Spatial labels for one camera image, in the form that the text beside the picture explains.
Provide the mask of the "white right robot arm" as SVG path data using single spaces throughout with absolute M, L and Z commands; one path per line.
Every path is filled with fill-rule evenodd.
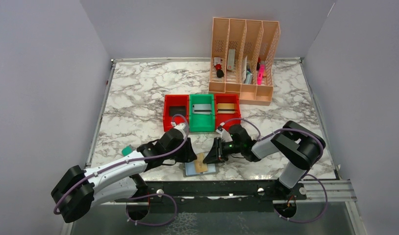
M 288 164 L 278 178 L 285 189 L 292 189 L 322 157 L 326 143 L 322 137 L 294 121 L 267 136 L 254 140 L 240 124 L 229 127 L 231 141 L 214 138 L 213 146 L 203 159 L 204 164 L 219 164 L 229 155 L 241 154 L 249 162 L 258 162 L 274 153 L 282 153 Z

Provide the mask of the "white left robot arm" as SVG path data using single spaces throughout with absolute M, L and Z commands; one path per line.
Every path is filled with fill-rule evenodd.
M 96 205 L 134 196 L 139 185 L 133 176 L 163 166 L 165 160 L 188 163 L 195 159 L 188 128 L 177 125 L 119 160 L 94 168 L 70 167 L 50 193 L 53 213 L 66 223 L 74 222 Z

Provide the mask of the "grey card holder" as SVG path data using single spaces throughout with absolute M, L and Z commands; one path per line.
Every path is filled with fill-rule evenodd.
M 190 162 L 185 163 L 183 168 L 184 177 L 194 177 L 200 175 L 208 175 L 208 174 L 217 174 L 218 168 L 216 164 L 204 164 L 203 160 L 205 159 L 205 153 L 198 153 L 197 159 Z

